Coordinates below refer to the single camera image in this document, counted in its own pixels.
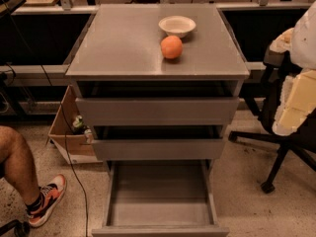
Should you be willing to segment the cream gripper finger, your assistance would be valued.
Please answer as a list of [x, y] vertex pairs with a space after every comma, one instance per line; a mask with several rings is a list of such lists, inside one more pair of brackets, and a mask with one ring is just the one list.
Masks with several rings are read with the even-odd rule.
[[316, 109], [316, 71], [303, 70], [295, 77], [286, 76], [279, 99], [273, 132], [289, 136]]

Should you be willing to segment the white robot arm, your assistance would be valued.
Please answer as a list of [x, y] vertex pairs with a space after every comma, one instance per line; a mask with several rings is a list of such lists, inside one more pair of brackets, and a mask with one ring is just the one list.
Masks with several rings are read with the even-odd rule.
[[288, 136], [316, 109], [316, 2], [272, 42], [270, 51], [288, 51], [290, 61], [301, 68], [298, 75], [285, 77], [273, 124], [275, 134]]

